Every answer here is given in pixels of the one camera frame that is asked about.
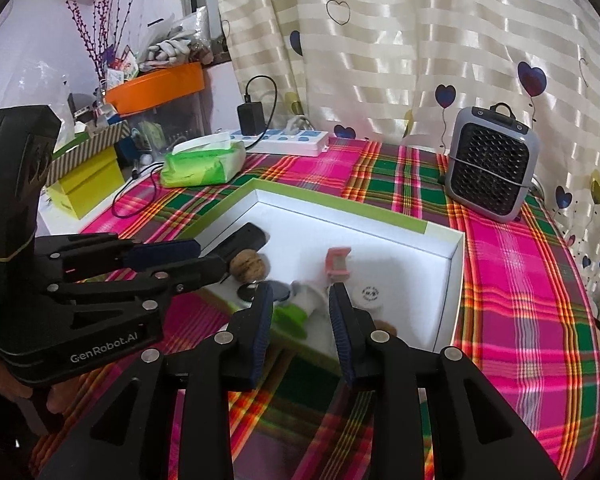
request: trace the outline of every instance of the black power adapter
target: black power adapter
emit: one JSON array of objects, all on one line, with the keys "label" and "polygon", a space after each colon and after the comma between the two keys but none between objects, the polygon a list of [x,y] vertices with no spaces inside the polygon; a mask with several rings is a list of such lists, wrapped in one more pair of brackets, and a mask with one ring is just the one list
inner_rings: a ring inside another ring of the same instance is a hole
[{"label": "black power adapter", "polygon": [[[262,103],[260,101],[251,102],[251,96],[249,95],[249,85],[251,81],[258,78],[268,79],[273,83],[273,88],[276,92],[273,108],[271,109],[271,115],[269,116],[269,120],[265,124],[264,122],[264,111],[262,110]],[[257,75],[252,77],[247,81],[247,85],[244,88],[244,104],[241,104],[237,107],[238,111],[238,121],[240,122],[240,132],[244,136],[253,137],[259,136],[256,140],[254,140],[246,149],[253,148],[257,143],[262,140],[264,134],[267,133],[267,130],[271,126],[271,120],[273,119],[273,113],[276,111],[276,102],[278,101],[278,85],[273,81],[268,75]]]}]

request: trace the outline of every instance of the human hand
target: human hand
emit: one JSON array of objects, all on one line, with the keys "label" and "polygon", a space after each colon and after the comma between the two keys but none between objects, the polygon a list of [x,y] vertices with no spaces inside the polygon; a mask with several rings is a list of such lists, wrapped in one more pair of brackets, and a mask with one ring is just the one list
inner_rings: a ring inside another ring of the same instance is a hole
[{"label": "human hand", "polygon": [[[49,391],[46,408],[51,413],[62,413],[75,399],[80,387],[79,379],[73,378],[63,383],[55,384]],[[0,394],[14,401],[17,397],[29,399],[33,390],[29,386],[19,383],[6,366],[0,362]]]}]

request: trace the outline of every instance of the brown round object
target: brown round object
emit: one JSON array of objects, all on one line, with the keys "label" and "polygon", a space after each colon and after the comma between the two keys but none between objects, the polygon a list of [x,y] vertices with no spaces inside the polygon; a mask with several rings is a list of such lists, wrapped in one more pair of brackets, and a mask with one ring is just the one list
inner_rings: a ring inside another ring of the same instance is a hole
[{"label": "brown round object", "polygon": [[241,283],[251,283],[264,280],[267,276],[267,269],[256,251],[245,249],[231,260],[229,273]]},{"label": "brown round object", "polygon": [[374,325],[376,326],[376,330],[384,330],[392,336],[398,337],[398,331],[395,329],[395,326],[393,326],[391,323],[382,321],[382,319],[375,319]]}]

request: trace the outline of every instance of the yellow box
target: yellow box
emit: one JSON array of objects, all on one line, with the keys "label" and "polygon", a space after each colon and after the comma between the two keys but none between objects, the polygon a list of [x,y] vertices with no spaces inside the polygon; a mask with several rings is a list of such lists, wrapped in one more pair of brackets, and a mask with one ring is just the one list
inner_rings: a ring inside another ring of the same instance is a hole
[{"label": "yellow box", "polygon": [[116,149],[109,146],[73,168],[46,192],[56,206],[80,219],[124,183]]}]

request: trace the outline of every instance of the pink plastic clip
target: pink plastic clip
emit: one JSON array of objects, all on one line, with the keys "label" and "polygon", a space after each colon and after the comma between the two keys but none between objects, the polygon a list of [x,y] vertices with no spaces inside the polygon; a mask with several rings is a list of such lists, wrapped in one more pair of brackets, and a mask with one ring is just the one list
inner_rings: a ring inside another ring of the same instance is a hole
[{"label": "pink plastic clip", "polygon": [[324,268],[331,283],[345,282],[349,279],[347,255],[350,252],[351,247],[332,247],[327,251],[327,257],[324,259]]}]

